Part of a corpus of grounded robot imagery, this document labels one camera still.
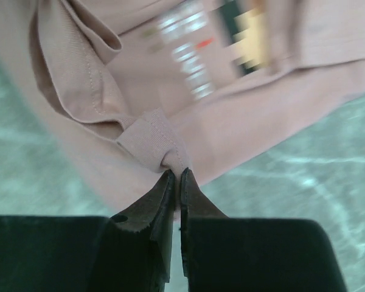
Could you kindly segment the pink t shirt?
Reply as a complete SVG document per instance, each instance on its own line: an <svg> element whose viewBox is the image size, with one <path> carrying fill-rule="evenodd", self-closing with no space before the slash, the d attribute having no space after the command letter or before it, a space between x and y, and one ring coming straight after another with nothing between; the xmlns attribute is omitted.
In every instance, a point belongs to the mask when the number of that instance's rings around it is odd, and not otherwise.
<svg viewBox="0 0 365 292"><path fill-rule="evenodd" d="M0 61L113 209L365 92L365 1L0 1Z"/></svg>

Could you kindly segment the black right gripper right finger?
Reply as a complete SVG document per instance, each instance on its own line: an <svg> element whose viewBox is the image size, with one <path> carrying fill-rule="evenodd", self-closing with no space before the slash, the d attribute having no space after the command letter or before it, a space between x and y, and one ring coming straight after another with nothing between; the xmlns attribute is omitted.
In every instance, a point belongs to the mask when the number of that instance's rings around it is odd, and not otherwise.
<svg viewBox="0 0 365 292"><path fill-rule="evenodd" d="M181 177L181 255L190 291L345 291L331 241L313 220L230 218Z"/></svg>

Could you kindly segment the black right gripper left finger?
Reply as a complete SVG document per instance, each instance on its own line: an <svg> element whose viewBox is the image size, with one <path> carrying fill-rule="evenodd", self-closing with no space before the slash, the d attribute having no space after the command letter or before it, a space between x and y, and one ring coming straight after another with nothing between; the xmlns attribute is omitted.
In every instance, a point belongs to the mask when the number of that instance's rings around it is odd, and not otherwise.
<svg viewBox="0 0 365 292"><path fill-rule="evenodd" d="M0 291L163 291L175 177L112 217L0 215Z"/></svg>

